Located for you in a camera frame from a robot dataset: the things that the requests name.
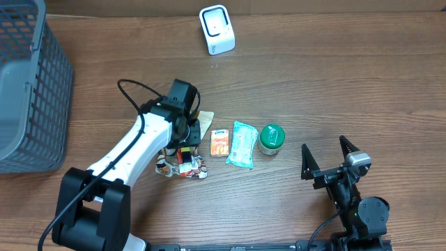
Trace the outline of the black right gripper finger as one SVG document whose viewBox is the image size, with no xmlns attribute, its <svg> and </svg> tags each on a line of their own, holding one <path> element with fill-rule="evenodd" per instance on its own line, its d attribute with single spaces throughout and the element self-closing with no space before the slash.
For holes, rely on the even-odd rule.
<svg viewBox="0 0 446 251">
<path fill-rule="evenodd" d="M 344 135 L 341 135 L 339 137 L 339 143 L 341 145 L 341 150 L 344 156 L 344 159 L 347 159 L 347 155 L 352 153 L 355 155 L 357 152 L 359 152 L 359 148 L 353 145 Z"/>
<path fill-rule="evenodd" d="M 302 150 L 302 171 L 301 179 L 314 179 L 317 172 L 320 172 L 320 167 L 317 165 L 311 151 L 306 144 L 301 146 Z"/>
</svg>

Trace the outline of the yellow highlighter pen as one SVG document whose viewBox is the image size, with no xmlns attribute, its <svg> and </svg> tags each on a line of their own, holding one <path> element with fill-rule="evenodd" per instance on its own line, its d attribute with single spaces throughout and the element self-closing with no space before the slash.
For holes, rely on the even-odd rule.
<svg viewBox="0 0 446 251">
<path fill-rule="evenodd" d="M 190 147 L 182 147 L 180 149 L 183 164 L 192 162 L 192 154 Z"/>
</svg>

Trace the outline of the orange Kleenex tissue pack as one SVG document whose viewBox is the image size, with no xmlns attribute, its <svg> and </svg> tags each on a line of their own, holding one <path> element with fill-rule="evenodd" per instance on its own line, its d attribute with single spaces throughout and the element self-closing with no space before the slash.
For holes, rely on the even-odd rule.
<svg viewBox="0 0 446 251">
<path fill-rule="evenodd" d="M 210 134 L 210 155 L 229 155 L 229 131 L 227 129 L 212 130 Z"/>
</svg>

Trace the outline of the brown snack pouch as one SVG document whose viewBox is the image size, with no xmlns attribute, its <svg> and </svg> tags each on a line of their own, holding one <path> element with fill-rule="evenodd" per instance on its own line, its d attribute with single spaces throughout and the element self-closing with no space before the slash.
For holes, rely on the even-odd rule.
<svg viewBox="0 0 446 251">
<path fill-rule="evenodd" d="M 201 140 L 204 138 L 207 130 L 209 129 L 213 118 L 214 112 L 200 111 L 194 117 L 194 119 L 198 119 L 200 122 L 201 129 Z M 207 177 L 207 168 L 204 162 L 204 158 L 199 155 L 199 145 L 198 146 L 189 146 L 192 154 L 192 175 L 191 177 L 185 178 L 198 178 L 205 179 Z M 179 175 L 179 166 L 177 161 L 177 151 L 180 148 L 164 148 L 159 151 L 159 155 L 157 157 L 157 162 L 155 165 L 155 171 L 158 174 L 164 175 L 166 177 L 172 177 L 173 175 Z"/>
</svg>

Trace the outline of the green lid jar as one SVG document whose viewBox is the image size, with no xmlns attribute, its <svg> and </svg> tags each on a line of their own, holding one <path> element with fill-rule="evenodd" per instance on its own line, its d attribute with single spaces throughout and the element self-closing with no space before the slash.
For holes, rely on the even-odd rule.
<svg viewBox="0 0 446 251">
<path fill-rule="evenodd" d="M 266 155 L 276 154 L 285 141 L 286 134 L 277 124 L 266 125 L 259 137 L 259 150 Z"/>
</svg>

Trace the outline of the teal wet wipes pack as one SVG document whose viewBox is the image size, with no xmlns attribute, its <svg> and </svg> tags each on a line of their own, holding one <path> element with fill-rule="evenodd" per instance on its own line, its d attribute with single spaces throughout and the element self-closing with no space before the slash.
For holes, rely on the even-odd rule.
<svg viewBox="0 0 446 251">
<path fill-rule="evenodd" d="M 259 133 L 258 130 L 245 123 L 235 121 L 233 125 L 232 145 L 226 164 L 252 169 L 252 155 Z"/>
</svg>

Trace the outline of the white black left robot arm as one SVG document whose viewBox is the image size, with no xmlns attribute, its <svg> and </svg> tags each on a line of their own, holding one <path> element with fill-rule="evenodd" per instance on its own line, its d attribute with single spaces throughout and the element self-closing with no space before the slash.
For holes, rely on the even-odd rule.
<svg viewBox="0 0 446 251">
<path fill-rule="evenodd" d="M 137 120 L 108 154 L 87 169 L 70 168 L 61 180 L 56 215 L 42 233 L 71 250 L 150 250 L 130 232 L 131 191 L 153 157 L 200 140 L 198 89 L 175 79 L 167 95 L 135 105 Z"/>
</svg>

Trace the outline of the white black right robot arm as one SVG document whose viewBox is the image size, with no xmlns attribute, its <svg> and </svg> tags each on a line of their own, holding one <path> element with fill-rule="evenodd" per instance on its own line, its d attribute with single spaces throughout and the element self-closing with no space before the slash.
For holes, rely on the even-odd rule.
<svg viewBox="0 0 446 251">
<path fill-rule="evenodd" d="M 365 151 L 345 136 L 339 137 L 344 161 L 322 171 L 306 144 L 302 150 L 302 180 L 312 180 L 315 190 L 326 189 L 337 212 L 323 222 L 308 241 L 297 242 L 304 250 L 391 250 L 387 233 L 390 205 L 381 197 L 362 198 L 356 184 L 369 171 L 372 161 Z M 333 233 L 329 240 L 316 241 L 318 233 L 335 218 L 341 220 L 343 231 Z"/>
</svg>

